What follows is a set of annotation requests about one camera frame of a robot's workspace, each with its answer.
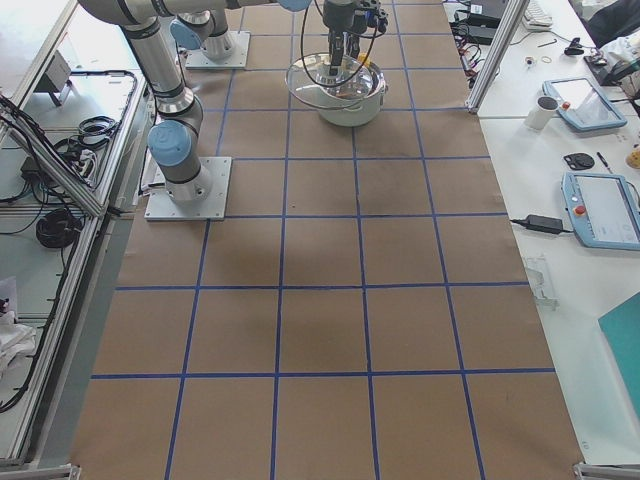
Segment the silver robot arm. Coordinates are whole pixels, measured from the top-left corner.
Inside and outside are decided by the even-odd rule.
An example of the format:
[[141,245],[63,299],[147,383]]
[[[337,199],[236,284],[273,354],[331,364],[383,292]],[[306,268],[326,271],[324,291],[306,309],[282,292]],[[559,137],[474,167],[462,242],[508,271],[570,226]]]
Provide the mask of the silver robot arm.
[[82,1],[93,17],[121,28],[142,73],[150,84],[160,121],[147,137],[149,151],[165,179],[165,188],[176,203],[206,197],[211,175],[198,157],[197,147],[203,107],[188,88],[182,70],[167,47],[159,19],[173,17],[194,46],[224,29],[216,24],[227,10],[254,6],[254,1]]
[[[171,35],[180,47],[198,50],[206,40],[228,33],[225,11],[230,9],[235,6],[176,14],[170,23]],[[321,16],[328,29],[332,65],[340,65],[344,55],[357,58],[359,37],[371,28],[375,39],[386,33],[388,25],[386,12],[378,1],[324,1]]]

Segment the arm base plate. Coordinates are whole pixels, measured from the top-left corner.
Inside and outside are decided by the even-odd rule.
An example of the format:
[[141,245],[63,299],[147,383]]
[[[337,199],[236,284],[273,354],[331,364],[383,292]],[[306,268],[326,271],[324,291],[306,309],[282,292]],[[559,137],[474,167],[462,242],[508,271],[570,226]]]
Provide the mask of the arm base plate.
[[190,70],[244,69],[251,35],[248,31],[227,31],[208,37],[199,50],[187,53],[185,66]]
[[225,218],[231,157],[200,157],[199,175],[184,184],[167,183],[156,168],[144,217],[148,221],[193,221]]

